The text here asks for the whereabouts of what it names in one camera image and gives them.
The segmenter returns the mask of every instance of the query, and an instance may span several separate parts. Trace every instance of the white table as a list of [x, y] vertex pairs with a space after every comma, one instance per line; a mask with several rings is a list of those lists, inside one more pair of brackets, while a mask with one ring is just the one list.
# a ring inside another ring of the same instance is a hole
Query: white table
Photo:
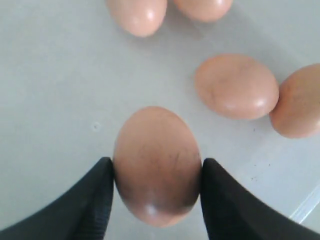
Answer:
[[[180, 115], [202, 158], [292, 219], [320, 231], [320, 136], [289, 140], [268, 117], [234, 121], [209, 111], [193, 87], [207, 57], [236, 52], [279, 82], [320, 56], [319, 0], [235, 0], [216, 24], [170, 4], [156, 35], [140, 39], [111, 20], [103, 0], [1, 0], [0, 229], [35, 213], [112, 156], [124, 121], [149, 105]], [[154, 229], [115, 194], [107, 239], [206, 239], [199, 202], [182, 223]]]

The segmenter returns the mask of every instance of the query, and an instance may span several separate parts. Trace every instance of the brown egg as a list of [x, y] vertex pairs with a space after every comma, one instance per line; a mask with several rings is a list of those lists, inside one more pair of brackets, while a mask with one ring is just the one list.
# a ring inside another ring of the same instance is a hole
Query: brown egg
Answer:
[[231, 8], [233, 0], [174, 0], [177, 8], [189, 18], [214, 22]]
[[167, 227], [197, 201], [202, 163], [188, 126], [162, 107], [146, 107], [123, 125], [113, 155], [115, 182], [141, 221]]
[[320, 63], [299, 69], [281, 84], [270, 119], [274, 129], [287, 138], [320, 132]]
[[123, 29], [137, 37], [154, 34], [167, 11], [167, 0], [106, 0], [110, 14]]
[[279, 85], [263, 64], [242, 54], [206, 60], [195, 74], [195, 88], [213, 111], [231, 119], [257, 119], [271, 112]]

